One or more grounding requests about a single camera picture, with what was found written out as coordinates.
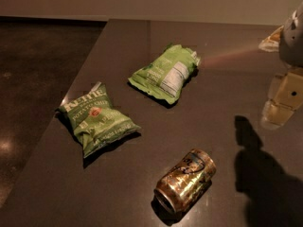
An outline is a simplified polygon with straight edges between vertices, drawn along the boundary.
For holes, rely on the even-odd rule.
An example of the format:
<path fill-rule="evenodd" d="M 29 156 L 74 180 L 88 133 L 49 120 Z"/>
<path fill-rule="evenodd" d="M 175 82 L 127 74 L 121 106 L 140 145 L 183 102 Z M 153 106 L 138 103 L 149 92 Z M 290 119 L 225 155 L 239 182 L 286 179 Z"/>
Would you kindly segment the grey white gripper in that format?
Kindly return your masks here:
<path fill-rule="evenodd" d="M 260 122 L 263 128 L 276 130 L 303 105 L 303 3 L 258 48 L 265 52 L 279 51 L 282 61 L 297 66 L 284 75 L 275 74 L 269 88 Z"/>

